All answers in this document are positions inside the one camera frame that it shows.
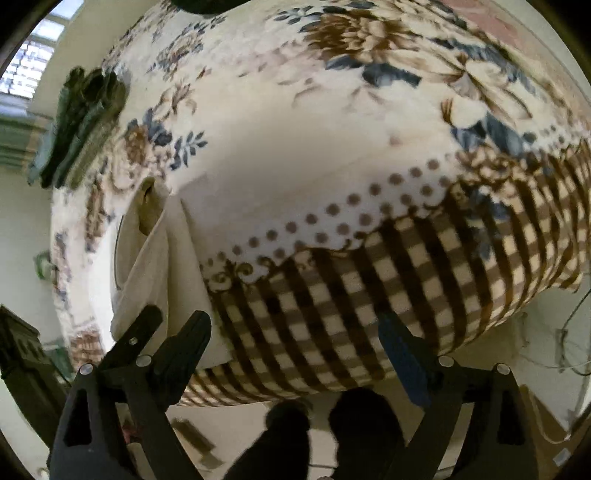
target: metal rivet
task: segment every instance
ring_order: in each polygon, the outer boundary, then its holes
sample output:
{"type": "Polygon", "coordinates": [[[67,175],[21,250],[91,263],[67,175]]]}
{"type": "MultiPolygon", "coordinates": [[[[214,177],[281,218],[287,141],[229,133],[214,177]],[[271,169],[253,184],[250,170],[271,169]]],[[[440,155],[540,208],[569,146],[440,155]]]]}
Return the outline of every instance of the metal rivet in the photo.
{"type": "Polygon", "coordinates": [[[92,364],[84,364],[80,367],[79,372],[82,375],[88,375],[89,373],[91,373],[93,370],[95,369],[95,367],[92,364]]]}
{"type": "Polygon", "coordinates": [[[152,363],[152,357],[149,355],[139,356],[135,361],[135,364],[138,367],[147,367],[151,363],[152,363]]]}
{"type": "Polygon", "coordinates": [[[498,364],[496,366],[496,371],[498,371],[501,375],[509,375],[511,373],[511,368],[505,364],[498,364]]]}
{"type": "Polygon", "coordinates": [[[453,358],[447,355],[442,355],[439,357],[439,365],[445,368],[453,367],[454,361],[453,358]]]}

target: white towel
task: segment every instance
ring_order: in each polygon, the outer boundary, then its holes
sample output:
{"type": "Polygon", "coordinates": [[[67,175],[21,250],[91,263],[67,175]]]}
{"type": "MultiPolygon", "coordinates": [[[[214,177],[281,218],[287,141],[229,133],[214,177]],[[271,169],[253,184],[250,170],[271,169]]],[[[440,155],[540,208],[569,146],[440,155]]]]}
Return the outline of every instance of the white towel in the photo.
{"type": "MultiPolygon", "coordinates": [[[[119,231],[116,272],[119,286],[121,281],[125,284],[116,300],[111,334],[116,340],[121,338],[146,305],[156,305],[164,321],[142,351],[153,354],[167,337],[178,333],[195,310],[203,310],[212,319],[212,337],[198,368],[224,364],[232,357],[201,277],[180,199],[176,195],[163,197],[162,189],[152,189],[150,194],[160,195],[164,207],[149,235],[145,237],[140,232],[140,222],[134,220],[125,222],[124,219],[119,231]],[[138,227],[123,228],[124,225],[138,227]],[[125,245],[129,245],[128,250],[122,248],[125,245]],[[141,246],[139,253],[129,270],[130,257],[134,256],[138,245],[141,246]]],[[[138,210],[140,206],[141,202],[132,202],[129,211],[132,218],[145,214],[138,210]]]]}

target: green object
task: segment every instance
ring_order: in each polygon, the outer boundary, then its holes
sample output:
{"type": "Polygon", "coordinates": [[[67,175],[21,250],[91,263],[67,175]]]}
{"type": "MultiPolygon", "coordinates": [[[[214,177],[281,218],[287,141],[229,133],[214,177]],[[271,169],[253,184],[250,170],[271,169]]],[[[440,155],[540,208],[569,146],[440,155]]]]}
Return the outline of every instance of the green object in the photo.
{"type": "Polygon", "coordinates": [[[56,118],[30,165],[29,184],[39,178],[44,189],[63,186],[95,126],[103,119],[112,122],[126,100],[126,87],[116,74],[104,76],[101,69],[94,69],[85,75],[83,68],[73,69],[60,92],[56,118]]]}
{"type": "Polygon", "coordinates": [[[127,89],[113,72],[109,73],[99,92],[98,101],[86,112],[82,123],[74,134],[65,158],[53,176],[54,187],[61,188],[66,182],[70,169],[76,164],[70,186],[76,188],[94,157],[99,153],[113,127],[115,119],[123,110],[127,100],[127,89]]]}

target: checkered fabric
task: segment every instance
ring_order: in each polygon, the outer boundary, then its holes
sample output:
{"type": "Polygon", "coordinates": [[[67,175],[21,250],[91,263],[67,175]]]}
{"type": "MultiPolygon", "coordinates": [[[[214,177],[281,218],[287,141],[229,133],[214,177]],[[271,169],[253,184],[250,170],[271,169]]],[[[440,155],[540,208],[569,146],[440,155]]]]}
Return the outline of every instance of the checkered fabric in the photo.
{"type": "Polygon", "coordinates": [[[387,220],[362,248],[300,252],[254,285],[212,300],[234,361],[196,372],[185,405],[230,406],[347,390],[394,375],[376,312],[395,311],[433,351],[450,352],[551,286],[575,288],[588,256],[591,152],[586,142],[515,181],[509,220],[482,218],[492,255],[450,194],[428,219],[387,220]]]}

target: clamp jaw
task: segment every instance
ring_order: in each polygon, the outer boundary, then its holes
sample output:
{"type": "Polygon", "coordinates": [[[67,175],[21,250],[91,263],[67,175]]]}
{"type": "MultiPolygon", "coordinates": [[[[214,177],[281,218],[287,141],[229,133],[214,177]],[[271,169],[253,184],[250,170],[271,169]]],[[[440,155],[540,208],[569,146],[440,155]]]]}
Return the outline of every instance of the clamp jaw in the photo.
{"type": "Polygon", "coordinates": [[[397,453],[385,480],[432,480],[452,437],[460,409],[472,418],[452,480],[537,480],[535,447],[511,369],[461,367],[437,357],[394,313],[378,315],[379,338],[408,398],[425,415],[410,443],[397,453]]]}
{"type": "Polygon", "coordinates": [[[97,367],[80,368],[48,462],[51,478],[139,480],[115,406],[127,403],[156,478],[203,480],[165,412],[178,403],[195,372],[211,338],[211,320],[197,311],[153,357],[138,356],[161,323],[160,310],[146,307],[97,367]]]}

